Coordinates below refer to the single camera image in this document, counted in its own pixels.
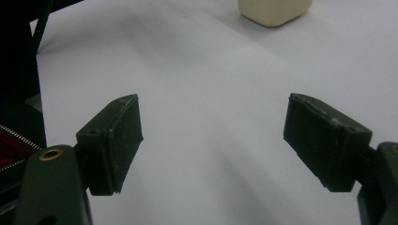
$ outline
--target white table surface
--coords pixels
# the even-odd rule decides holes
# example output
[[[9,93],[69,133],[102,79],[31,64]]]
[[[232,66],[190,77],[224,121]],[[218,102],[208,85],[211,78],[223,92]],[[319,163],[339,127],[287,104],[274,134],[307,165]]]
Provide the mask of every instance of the white table surface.
[[[290,93],[398,142],[398,1],[314,0],[268,29],[236,0],[85,0],[51,15],[38,55],[49,145],[138,94],[145,140],[96,225],[360,224],[283,140]]]

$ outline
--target screw hole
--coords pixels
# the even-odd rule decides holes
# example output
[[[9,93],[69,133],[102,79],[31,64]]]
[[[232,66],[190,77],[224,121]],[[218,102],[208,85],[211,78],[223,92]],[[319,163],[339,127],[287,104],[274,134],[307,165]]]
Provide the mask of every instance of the screw hole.
[[[59,158],[63,153],[64,151],[62,151],[61,149],[50,149],[47,150],[45,153],[41,154],[39,159],[41,161],[49,161],[55,158]]]
[[[38,222],[38,225],[54,225],[54,224],[56,224],[55,216],[44,217],[41,221]]]

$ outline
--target black mount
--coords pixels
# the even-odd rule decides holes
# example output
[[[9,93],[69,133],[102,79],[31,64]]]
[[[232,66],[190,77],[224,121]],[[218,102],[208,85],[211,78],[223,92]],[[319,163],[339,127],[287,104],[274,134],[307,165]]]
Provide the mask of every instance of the black mount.
[[[76,136],[75,147],[52,146],[28,159],[14,225],[92,224],[85,190],[120,192],[143,140],[138,97],[112,101]]]
[[[369,147],[372,131],[328,104],[291,94],[284,139],[331,192],[357,180],[363,225],[398,224],[398,143]]]

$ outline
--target zipper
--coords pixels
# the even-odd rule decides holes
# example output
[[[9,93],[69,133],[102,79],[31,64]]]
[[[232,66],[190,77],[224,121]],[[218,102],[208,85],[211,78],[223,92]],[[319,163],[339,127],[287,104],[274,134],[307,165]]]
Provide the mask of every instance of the zipper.
[[[4,133],[6,133],[9,137],[12,137],[13,141],[16,141],[16,142],[21,143],[21,144],[25,145],[26,147],[28,147],[29,150],[32,151],[32,154],[41,150],[41,147],[39,147],[37,144],[35,144],[34,142],[25,138],[20,133],[14,131],[4,125],[0,125],[0,131],[3,131]],[[0,166],[0,173],[4,172],[6,170],[9,170],[15,166],[18,166],[18,165],[24,163],[25,161],[26,161],[26,158],[23,158],[23,159],[18,159],[18,160],[12,161],[8,164],[5,164],[4,166]]]

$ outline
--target beige object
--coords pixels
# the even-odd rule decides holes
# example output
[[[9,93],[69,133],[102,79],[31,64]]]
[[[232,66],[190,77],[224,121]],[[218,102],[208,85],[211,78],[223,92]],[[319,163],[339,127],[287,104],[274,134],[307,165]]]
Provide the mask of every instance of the beige object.
[[[237,0],[240,13],[264,26],[279,26],[303,14],[313,0]]]

